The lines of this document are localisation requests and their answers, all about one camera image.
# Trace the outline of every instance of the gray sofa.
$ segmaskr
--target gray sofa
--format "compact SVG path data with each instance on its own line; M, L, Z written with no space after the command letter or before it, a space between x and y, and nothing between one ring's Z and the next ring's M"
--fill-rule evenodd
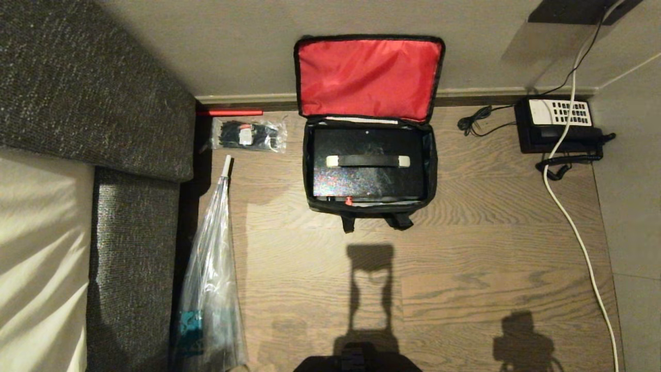
M92 1L0 7L0 146L97 167L88 370L165 371L195 100Z

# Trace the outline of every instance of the red stick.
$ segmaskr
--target red stick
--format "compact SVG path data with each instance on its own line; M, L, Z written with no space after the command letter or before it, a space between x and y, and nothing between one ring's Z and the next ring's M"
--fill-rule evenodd
M259 116L263 115L262 110L209 110L198 111L198 116Z

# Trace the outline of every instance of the wooden floor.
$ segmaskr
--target wooden floor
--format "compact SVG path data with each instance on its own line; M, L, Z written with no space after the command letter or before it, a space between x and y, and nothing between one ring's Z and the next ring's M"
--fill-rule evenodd
M345 234L339 217L308 209L297 113L266 115L287 115L286 154L215 150L212 180L225 155L235 157L231 218L251 371L292 371L361 334L423 371L496 372L496 358L545 371L551 352L564 371L612 370L583 254L534 168L540 156L520 153L514 126L464 137L457 120L477 108L435 110L438 190L405 232L358 220ZM483 128L513 119L497 111ZM552 187L582 233L619 342L592 166L575 165ZM360 296L344 337L352 272Z

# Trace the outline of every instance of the bag lid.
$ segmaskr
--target bag lid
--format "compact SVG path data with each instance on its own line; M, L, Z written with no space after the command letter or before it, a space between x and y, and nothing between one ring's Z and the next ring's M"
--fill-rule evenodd
M299 114L428 122L445 52L431 36L345 35L296 43Z

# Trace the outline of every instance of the red lining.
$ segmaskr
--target red lining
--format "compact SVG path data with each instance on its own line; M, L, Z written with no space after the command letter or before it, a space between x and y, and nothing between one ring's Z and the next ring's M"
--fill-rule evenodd
M423 40L303 44L298 51L302 113L424 122L441 55L441 44Z

